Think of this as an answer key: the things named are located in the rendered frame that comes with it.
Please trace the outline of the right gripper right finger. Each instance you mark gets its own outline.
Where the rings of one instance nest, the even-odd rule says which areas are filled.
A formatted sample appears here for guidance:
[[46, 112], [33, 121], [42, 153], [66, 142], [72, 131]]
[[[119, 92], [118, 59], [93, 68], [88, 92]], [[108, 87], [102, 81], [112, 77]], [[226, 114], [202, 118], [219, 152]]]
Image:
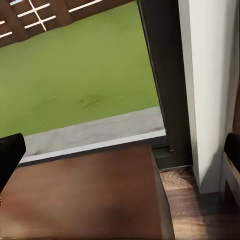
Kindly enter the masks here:
[[240, 173], [240, 135], [228, 133], [223, 150]]

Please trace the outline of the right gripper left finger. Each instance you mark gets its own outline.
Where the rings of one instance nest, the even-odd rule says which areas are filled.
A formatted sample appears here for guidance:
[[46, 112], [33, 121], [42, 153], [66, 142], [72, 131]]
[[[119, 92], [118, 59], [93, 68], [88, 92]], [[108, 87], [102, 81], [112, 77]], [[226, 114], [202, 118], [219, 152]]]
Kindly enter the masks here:
[[21, 133], [0, 138], [0, 193], [26, 152]]

